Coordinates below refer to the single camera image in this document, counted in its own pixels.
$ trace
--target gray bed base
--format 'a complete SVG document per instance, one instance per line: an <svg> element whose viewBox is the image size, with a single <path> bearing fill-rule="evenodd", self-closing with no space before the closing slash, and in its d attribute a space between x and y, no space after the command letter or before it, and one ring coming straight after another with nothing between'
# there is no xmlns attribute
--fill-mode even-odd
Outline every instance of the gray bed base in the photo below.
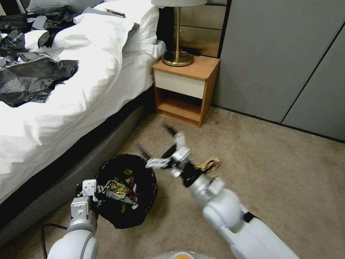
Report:
<svg viewBox="0 0 345 259"><path fill-rule="evenodd" d="M115 155L133 131L145 109L145 104L138 106L77 165L4 227L0 231L0 247L73 198L76 184L95 177L101 163Z"/></svg>

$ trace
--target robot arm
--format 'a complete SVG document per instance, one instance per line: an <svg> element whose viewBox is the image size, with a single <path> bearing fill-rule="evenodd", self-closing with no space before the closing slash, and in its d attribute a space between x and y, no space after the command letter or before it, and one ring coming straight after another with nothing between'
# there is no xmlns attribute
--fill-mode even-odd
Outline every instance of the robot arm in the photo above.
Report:
<svg viewBox="0 0 345 259"><path fill-rule="evenodd" d="M96 180L83 181L82 192L71 203L72 220L63 238L50 249L48 259L95 259L98 241L95 238L98 215L91 209Z"/></svg>
<svg viewBox="0 0 345 259"><path fill-rule="evenodd" d="M147 167L172 168L180 176L203 216L216 229L238 259L298 259L297 255L260 219L240 203L237 195L219 178L210 178L194 168L183 133L175 134L176 150L169 158L150 159Z"/></svg>

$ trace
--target table lamp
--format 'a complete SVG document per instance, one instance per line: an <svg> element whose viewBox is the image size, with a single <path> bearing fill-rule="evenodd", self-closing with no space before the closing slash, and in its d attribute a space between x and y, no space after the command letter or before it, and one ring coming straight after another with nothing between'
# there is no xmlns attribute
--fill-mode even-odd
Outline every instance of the table lamp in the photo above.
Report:
<svg viewBox="0 0 345 259"><path fill-rule="evenodd" d="M166 52L162 57L164 64L183 67L193 63L194 57L190 53L180 53L180 13L181 7L184 6L196 6L204 5L207 0L151 0L154 5L177 7L177 36L176 36L176 50L172 52Z"/></svg>

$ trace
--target brass lamp base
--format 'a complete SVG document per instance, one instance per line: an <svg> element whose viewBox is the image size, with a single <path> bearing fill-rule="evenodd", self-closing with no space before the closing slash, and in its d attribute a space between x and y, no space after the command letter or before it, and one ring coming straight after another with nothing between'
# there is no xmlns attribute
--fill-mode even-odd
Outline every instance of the brass lamp base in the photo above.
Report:
<svg viewBox="0 0 345 259"><path fill-rule="evenodd" d="M194 56L188 52L166 52L162 56L162 62L173 67L184 67L194 62Z"/></svg>

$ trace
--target trash bin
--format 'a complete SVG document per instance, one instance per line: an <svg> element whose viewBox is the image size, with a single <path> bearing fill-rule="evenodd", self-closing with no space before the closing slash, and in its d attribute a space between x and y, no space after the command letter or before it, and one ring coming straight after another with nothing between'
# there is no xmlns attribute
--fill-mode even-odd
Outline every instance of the trash bin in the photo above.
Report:
<svg viewBox="0 0 345 259"><path fill-rule="evenodd" d="M106 186L98 213L115 228L142 224L157 197L158 186L152 168L136 155L118 155L105 161L97 173L97 184Z"/></svg>

